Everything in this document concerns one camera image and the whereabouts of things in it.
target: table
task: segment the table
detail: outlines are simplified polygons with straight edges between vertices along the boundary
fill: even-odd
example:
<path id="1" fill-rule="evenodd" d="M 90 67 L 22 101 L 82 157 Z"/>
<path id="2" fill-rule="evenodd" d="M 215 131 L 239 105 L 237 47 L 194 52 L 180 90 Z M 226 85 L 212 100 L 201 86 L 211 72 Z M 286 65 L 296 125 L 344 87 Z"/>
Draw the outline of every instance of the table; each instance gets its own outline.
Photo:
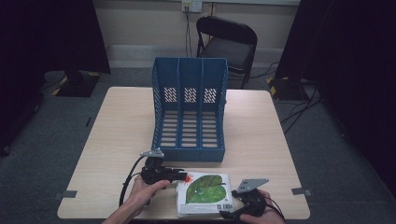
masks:
<path id="1" fill-rule="evenodd" d="M 306 219 L 310 212 L 285 136 L 267 91 L 227 90 L 224 110 L 223 162 L 168 161 L 164 165 L 191 172 L 226 173 L 232 189 L 242 179 L 269 178 L 269 191 L 288 219 Z M 118 207 L 122 183 L 140 152 L 148 151 L 154 131 L 152 88 L 113 87 L 103 101 L 67 190 L 60 218 L 106 218 Z M 139 172 L 144 160 L 136 167 Z M 176 183 L 157 192 L 137 218 L 177 219 Z M 234 200 L 235 207 L 242 204 Z"/>

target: white wall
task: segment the white wall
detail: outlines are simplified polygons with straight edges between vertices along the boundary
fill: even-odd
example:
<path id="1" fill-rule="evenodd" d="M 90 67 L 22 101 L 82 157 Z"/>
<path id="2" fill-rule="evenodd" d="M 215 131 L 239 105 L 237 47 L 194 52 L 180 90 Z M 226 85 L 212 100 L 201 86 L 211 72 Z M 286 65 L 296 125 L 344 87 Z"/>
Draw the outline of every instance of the white wall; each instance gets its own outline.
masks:
<path id="1" fill-rule="evenodd" d="M 185 54 L 187 19 L 179 1 L 93 2 L 106 45 L 158 47 Z M 256 61 L 271 61 L 263 57 L 268 52 L 280 57 L 296 11 L 296 5 L 203 3 L 202 13 L 190 13 L 192 55 L 198 41 L 195 22 L 213 13 L 249 25 L 259 38 Z"/>

